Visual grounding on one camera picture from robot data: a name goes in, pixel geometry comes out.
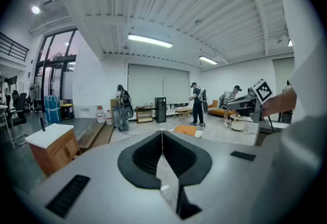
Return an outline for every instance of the black refrigerator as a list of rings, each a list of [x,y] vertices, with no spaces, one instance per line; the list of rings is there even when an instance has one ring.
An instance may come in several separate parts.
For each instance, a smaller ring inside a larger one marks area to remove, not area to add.
[[[154,117],[157,123],[166,122],[166,97],[154,98]]]

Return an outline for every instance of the blue bin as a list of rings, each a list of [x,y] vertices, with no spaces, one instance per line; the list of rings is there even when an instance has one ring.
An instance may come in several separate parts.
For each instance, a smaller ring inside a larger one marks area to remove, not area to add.
[[[57,123],[61,121],[59,96],[45,96],[44,106],[47,122]]]

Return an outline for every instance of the ceiling light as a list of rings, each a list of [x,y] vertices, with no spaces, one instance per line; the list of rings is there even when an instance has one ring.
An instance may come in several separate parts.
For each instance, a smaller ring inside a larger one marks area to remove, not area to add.
[[[202,60],[202,61],[211,63],[211,64],[218,64],[216,61],[213,61],[213,60],[211,60],[211,59],[209,59],[209,58],[207,58],[205,56],[200,56],[199,59]]]
[[[38,13],[40,13],[40,8],[38,8],[37,6],[33,6],[32,7],[32,12],[35,13],[35,14],[38,14]]]
[[[151,37],[145,37],[145,36],[136,35],[136,34],[128,34],[128,39],[134,40],[134,41],[139,41],[139,42],[153,43],[153,44],[157,44],[157,45],[164,46],[167,48],[170,48],[173,46],[173,44],[170,42],[165,42],[165,41],[157,40],[157,39],[154,39]]]

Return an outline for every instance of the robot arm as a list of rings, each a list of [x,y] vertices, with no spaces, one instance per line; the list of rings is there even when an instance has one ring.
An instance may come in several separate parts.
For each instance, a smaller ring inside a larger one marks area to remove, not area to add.
[[[262,105],[273,96],[273,93],[264,79],[248,88],[248,94],[227,103],[227,108],[236,110],[241,116],[251,117],[253,122],[262,121]]]

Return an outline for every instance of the black pants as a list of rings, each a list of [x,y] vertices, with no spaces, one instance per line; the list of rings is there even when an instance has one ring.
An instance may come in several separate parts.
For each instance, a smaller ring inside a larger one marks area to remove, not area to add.
[[[10,95],[6,95],[6,105],[8,106],[8,109],[10,109]]]
[[[194,123],[197,123],[198,121],[198,114],[199,114],[200,123],[203,123],[202,103],[194,103],[192,113],[193,113]]]

